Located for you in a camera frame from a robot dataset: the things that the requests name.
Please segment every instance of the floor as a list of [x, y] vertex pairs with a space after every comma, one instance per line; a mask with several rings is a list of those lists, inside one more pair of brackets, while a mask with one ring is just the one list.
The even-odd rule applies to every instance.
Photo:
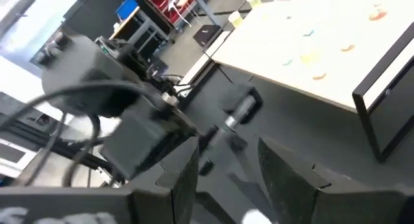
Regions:
[[[208, 5], [214, 12], [236, 10], [245, 0], [209, 0]], [[248, 4], [242, 9], [250, 8]], [[222, 24], [227, 23], [228, 16], [218, 16], [217, 18]], [[184, 32], [178, 35], [175, 44], [169, 45], [160, 53], [160, 58], [169, 65], [168, 74], [185, 75], [192, 65], [202, 55], [202, 48], [193, 39], [193, 35], [204, 25], [211, 24], [207, 17], [194, 17], [191, 21], [191, 27], [186, 26]], [[110, 134], [112, 129], [116, 127], [116, 119], [102, 118], [102, 135]], [[82, 133], [73, 130], [67, 130], [63, 133], [63, 137], [68, 139], [84, 139], [91, 134], [91, 124], [86, 118], [74, 118], [70, 126], [81, 130]], [[47, 161], [46, 166], [34, 182], [36, 186], [60, 186], [61, 177], [69, 165], [70, 161], [59, 155], [52, 155]], [[74, 178], [74, 186], [87, 185], [88, 169], [81, 166]], [[103, 183], [103, 179], [96, 173], [92, 172], [91, 186], [99, 186]]]

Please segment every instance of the gray floor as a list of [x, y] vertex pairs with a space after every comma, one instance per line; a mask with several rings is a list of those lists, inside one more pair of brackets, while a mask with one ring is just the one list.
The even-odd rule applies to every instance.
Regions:
[[[240, 7], [244, 0], [209, 0], [208, 5], [214, 12], [235, 10]], [[219, 16], [222, 24], [227, 23], [228, 16]], [[195, 17], [191, 20], [192, 27], [185, 27], [184, 32], [179, 35], [174, 45], [169, 45], [160, 53], [161, 59], [169, 65], [169, 74], [185, 75], [193, 64], [202, 55], [202, 48], [193, 39], [193, 35], [205, 24], [211, 24], [207, 17]], [[115, 128], [117, 120], [102, 119], [102, 135], [109, 134]], [[66, 131], [63, 136], [70, 139], [84, 139], [91, 134], [91, 124], [86, 118], [75, 118], [71, 126], [80, 130], [82, 133]], [[69, 165], [70, 161], [59, 155], [52, 155], [48, 160], [45, 169], [35, 181], [36, 186], [60, 186], [61, 177]], [[102, 178], [92, 172], [92, 186], [99, 186], [103, 182]], [[74, 186], [86, 186], [87, 168], [81, 167], [74, 179]]]

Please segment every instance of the blue box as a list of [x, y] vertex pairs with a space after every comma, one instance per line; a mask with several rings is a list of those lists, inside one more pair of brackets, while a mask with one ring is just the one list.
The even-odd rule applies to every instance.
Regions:
[[135, 0], [125, 0], [116, 10], [116, 14], [123, 21], [129, 17], [136, 7], [138, 7], [138, 3]]

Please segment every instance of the white table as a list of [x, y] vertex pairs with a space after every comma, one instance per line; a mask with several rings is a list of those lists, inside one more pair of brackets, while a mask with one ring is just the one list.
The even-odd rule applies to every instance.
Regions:
[[[389, 93], [387, 87], [414, 55], [414, 27], [410, 28], [414, 11], [407, 10], [411, 3], [411, 0], [265, 3], [245, 17], [212, 58], [216, 63], [358, 113], [377, 159], [383, 161], [389, 152], [381, 155], [376, 150], [378, 143], [373, 137], [370, 109], [376, 106], [379, 97]], [[376, 8], [383, 8], [387, 15], [370, 21], [369, 15]], [[303, 36], [310, 30], [314, 34]], [[355, 45], [354, 49], [342, 52], [341, 48], [349, 44]]]

